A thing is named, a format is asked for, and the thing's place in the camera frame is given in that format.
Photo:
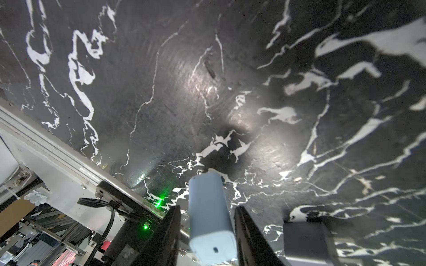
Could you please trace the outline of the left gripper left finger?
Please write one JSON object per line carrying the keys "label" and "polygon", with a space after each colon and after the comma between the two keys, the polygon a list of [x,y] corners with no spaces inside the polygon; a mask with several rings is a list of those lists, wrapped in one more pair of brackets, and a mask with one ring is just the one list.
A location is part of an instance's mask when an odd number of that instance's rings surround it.
{"label": "left gripper left finger", "polygon": [[170,207],[157,230],[151,236],[132,266],[176,266],[180,243],[181,212]]}

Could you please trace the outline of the light blue plug adapter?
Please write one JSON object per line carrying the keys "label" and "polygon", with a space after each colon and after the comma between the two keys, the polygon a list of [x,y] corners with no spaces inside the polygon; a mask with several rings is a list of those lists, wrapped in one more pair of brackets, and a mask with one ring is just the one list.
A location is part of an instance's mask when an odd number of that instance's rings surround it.
{"label": "light blue plug adapter", "polygon": [[189,246],[204,265],[237,257],[236,238],[221,176],[207,172],[189,182]]}

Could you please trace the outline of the dark grey small plug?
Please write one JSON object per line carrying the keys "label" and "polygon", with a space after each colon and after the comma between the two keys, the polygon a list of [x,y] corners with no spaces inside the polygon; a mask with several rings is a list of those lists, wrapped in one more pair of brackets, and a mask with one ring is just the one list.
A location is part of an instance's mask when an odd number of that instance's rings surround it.
{"label": "dark grey small plug", "polygon": [[322,222],[285,223],[284,255],[292,266],[339,266],[335,242]]}

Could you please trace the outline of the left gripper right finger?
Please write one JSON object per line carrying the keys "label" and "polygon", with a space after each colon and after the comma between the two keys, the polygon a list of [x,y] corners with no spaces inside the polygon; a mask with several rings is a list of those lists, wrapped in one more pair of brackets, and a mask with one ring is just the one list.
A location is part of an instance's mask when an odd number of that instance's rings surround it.
{"label": "left gripper right finger", "polygon": [[234,220],[240,266],[284,266],[244,206],[236,207]]}

